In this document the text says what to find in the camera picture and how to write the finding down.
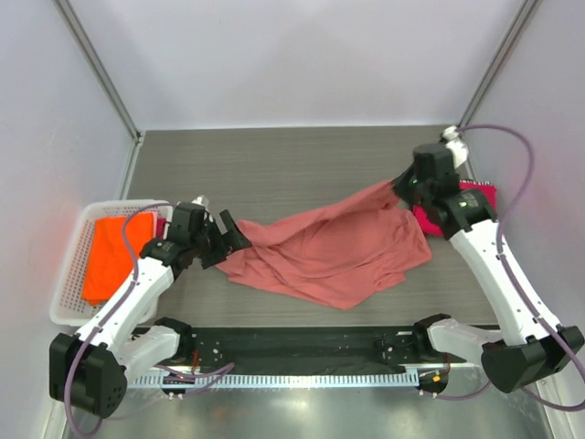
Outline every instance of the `orange cloth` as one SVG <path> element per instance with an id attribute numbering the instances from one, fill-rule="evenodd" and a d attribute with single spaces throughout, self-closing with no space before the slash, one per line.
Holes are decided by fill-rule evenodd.
<path id="1" fill-rule="evenodd" d="M 154 237 L 153 212 L 136 215 L 126 228 L 128 241 L 138 255 Z M 93 242 L 85 272 L 81 298 L 90 305 L 107 301 L 120 288 L 132 270 L 132 259 L 122 240 L 125 217 L 103 218 L 95 221 Z"/>
<path id="2" fill-rule="evenodd" d="M 241 220 L 252 247 L 219 264 L 231 282 L 347 309 L 406 278 L 431 250 L 388 181 L 270 226 Z"/>

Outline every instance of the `metal frame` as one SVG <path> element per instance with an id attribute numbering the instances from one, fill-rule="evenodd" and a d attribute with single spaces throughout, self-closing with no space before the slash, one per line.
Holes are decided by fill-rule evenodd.
<path id="1" fill-rule="evenodd" d="M 124 105 L 124 102 L 120 97 L 120 94 L 118 94 L 115 86 L 113 85 L 113 82 L 110 79 L 110 75 L 108 75 L 107 70 L 103 67 L 100 57 L 95 51 L 95 48 L 93 48 L 90 38 L 85 33 L 85 30 L 83 29 L 83 26 L 81 25 L 80 20 L 77 17 L 77 14 L 75 14 L 75 11 L 71 6 L 71 3 L 69 2 L 69 0 L 53 0 L 53 3 L 55 4 L 55 7 L 58 9 L 61 16 L 63 17 L 63 20 L 67 24 L 67 27 L 69 28 L 71 33 L 73 34 L 73 37 L 78 42 L 81 52 L 85 56 L 85 59 L 88 61 L 88 64 L 93 70 L 96 79 L 98 80 L 103 90 L 105 91 L 106 96 L 108 96 L 108 99 L 112 103 L 113 108 L 120 116 L 120 119 L 122 119 L 122 122 L 126 129 L 128 130 L 128 133 L 132 137 L 134 144 L 137 144 L 140 137 L 140 133 L 136 128 L 136 125 L 134 124 L 131 115 L 128 113 L 128 110 L 126 109 L 126 106 Z"/>
<path id="2" fill-rule="evenodd" d="M 467 104 L 467 108 L 463 112 L 463 116 L 459 121 L 459 126 L 468 125 L 477 114 L 477 111 L 484 101 L 485 95 L 489 92 L 495 82 L 495 79 L 500 74 L 504 68 L 504 65 L 512 55 L 516 44 L 526 31 L 530 20 L 535 15 L 541 3 L 542 0 L 525 0 L 524 3 L 520 6 L 518 12 L 516 13 L 516 17 L 512 21 L 510 28 L 508 28 L 504 39 L 500 44 L 500 47 L 495 52 L 495 55 L 492 58 L 492 62 L 490 62 L 490 65 L 485 71 L 482 80 L 477 86 L 477 89 L 475 89 L 475 93 L 473 94 L 472 99 Z M 475 172 L 473 170 L 472 156 L 470 156 L 467 162 L 465 162 L 465 168 L 467 169 L 469 178 L 476 178 Z"/>
<path id="3" fill-rule="evenodd" d="M 143 147 L 143 143 L 144 133 L 140 133 L 138 140 L 134 142 L 132 151 L 128 157 L 128 165 L 126 167 L 126 171 L 124 172 L 122 187 L 118 192 L 118 199 L 128 198 L 128 192 L 130 191 L 130 185 L 132 184 L 134 169 L 136 168 L 136 161 L 138 160 L 138 153 L 140 153 L 140 149 Z"/>

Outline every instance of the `white cable carrier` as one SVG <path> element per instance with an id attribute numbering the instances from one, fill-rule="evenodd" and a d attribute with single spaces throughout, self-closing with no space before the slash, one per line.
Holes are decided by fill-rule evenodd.
<path id="1" fill-rule="evenodd" d="M 168 372 L 150 371 L 128 386 L 129 389 L 199 389 L 216 377 L 201 378 L 191 382 L 167 380 Z M 226 375 L 212 389 L 329 389 L 363 387 L 416 387 L 419 376 L 416 369 L 388 375 L 318 375 L 310 377 L 272 375 Z"/>

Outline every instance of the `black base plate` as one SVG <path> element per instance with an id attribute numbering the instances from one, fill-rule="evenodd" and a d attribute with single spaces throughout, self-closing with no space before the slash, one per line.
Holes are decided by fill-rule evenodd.
<path id="1" fill-rule="evenodd" d="M 404 365 L 444 363 L 422 359 L 412 327 L 206 327 L 195 328 L 198 365 L 210 372 L 230 362 L 242 375 L 373 375 L 402 373 Z M 191 365 L 191 357 L 186 364 Z M 451 363 L 463 362 L 454 356 Z"/>

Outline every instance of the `gray wooden surface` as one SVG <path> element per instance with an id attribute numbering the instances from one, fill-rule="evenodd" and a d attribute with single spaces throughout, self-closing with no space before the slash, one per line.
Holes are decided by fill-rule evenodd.
<path id="1" fill-rule="evenodd" d="M 278 128 L 149 132 L 129 198 L 191 200 L 212 213 L 270 223 L 337 202 L 391 179 L 412 148 L 441 127 Z M 430 239 L 432 261 L 408 280 L 348 311 L 231 284 L 217 269 L 192 267 L 163 294 L 158 316 L 193 326 L 409 325 L 443 312 L 465 323 L 495 323 L 490 305 L 450 244 Z"/>

